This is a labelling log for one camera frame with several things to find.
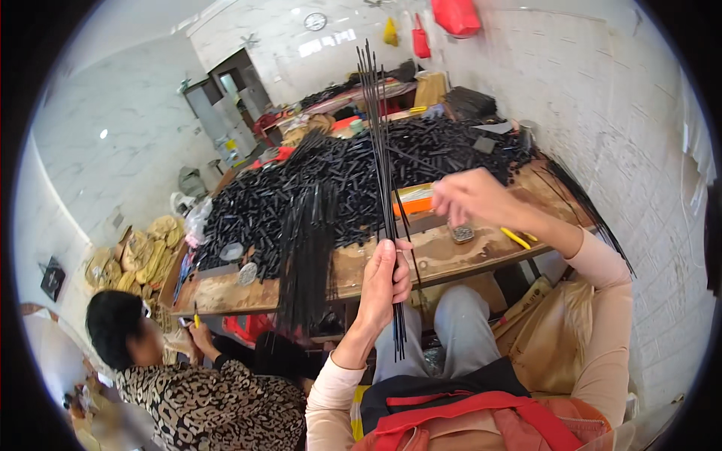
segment person's right hand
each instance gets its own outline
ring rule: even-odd
[[[498,227],[526,231],[530,212],[484,168],[445,176],[433,184],[432,207],[439,216],[448,215],[451,228],[469,217],[478,217]]]
[[[211,337],[211,330],[208,329],[206,323],[200,323],[198,328],[195,324],[191,324],[188,327],[188,332],[193,337],[193,342],[198,346],[198,349],[208,354],[211,350],[215,349],[213,346],[213,337]]]

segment bundle of black rods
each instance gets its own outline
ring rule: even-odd
[[[338,191],[332,182],[316,183],[291,199],[281,233],[281,263],[276,329],[304,336],[323,318],[327,301],[338,298],[334,273],[334,226]]]
[[[386,107],[386,84],[383,83],[385,72],[381,65],[380,76],[376,69],[376,52],[371,52],[366,40],[365,48],[356,47],[359,57],[358,73],[361,78],[361,88],[366,103],[368,116],[368,127],[371,134],[374,160],[376,163],[376,178],[378,181],[378,200],[383,212],[383,226],[386,237],[396,242],[396,220],[393,216],[392,194],[396,191],[391,180],[391,156],[388,153],[388,115],[385,118],[379,116],[378,84],[383,84],[382,98],[384,101],[384,113],[388,112]],[[392,323],[393,342],[395,353],[393,360],[406,358],[404,342],[406,341],[406,322],[404,320],[404,308],[402,302],[393,304]]]
[[[627,264],[630,273],[636,276],[634,268],[632,268],[632,264],[627,259],[627,256],[625,255],[625,252],[622,249],[619,240],[617,239],[617,237],[614,236],[614,233],[612,233],[612,229],[609,228],[609,225],[604,221],[604,218],[601,217],[599,211],[597,211],[596,207],[594,206],[594,203],[589,198],[589,195],[586,193],[586,191],[584,191],[584,188],[582,188],[579,181],[572,175],[571,171],[569,171],[569,168],[564,164],[564,162],[562,162],[561,160],[549,159],[549,161],[547,162],[546,171],[567,187],[572,197],[577,201],[577,203],[579,203],[587,216],[589,216],[589,219],[591,219],[591,221],[594,223],[594,226],[604,238],[604,241],[606,241],[608,245],[612,246],[614,250],[616,250],[622,256],[622,258],[625,259],[625,263]]]

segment red backpack strap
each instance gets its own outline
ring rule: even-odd
[[[433,418],[455,418],[468,412],[487,408],[516,408],[521,418],[535,428],[547,441],[552,451],[573,451],[583,443],[567,429],[549,409],[532,398],[514,396],[510,393],[493,391],[479,393],[446,406],[421,408],[395,413],[378,420],[374,434],[378,438],[378,451],[394,451],[404,432]]]

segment gray pants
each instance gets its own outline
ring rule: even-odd
[[[442,378],[459,377],[499,359],[499,349],[489,327],[489,305],[479,293],[464,285],[448,289],[436,309],[434,330],[446,351]],[[421,315],[404,303],[406,358],[393,361],[391,324],[376,339],[376,373],[373,383],[399,375],[431,377],[421,351]]]

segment yellow pliers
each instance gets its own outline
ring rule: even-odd
[[[512,240],[516,241],[521,245],[522,248],[526,250],[530,250],[531,246],[526,241],[522,240],[519,236],[517,236],[516,233],[512,232],[511,230],[507,229],[506,227],[501,227],[501,231],[504,233],[504,235],[508,236]],[[529,238],[531,241],[539,241],[535,236],[530,235],[528,233],[525,233],[526,237]]]

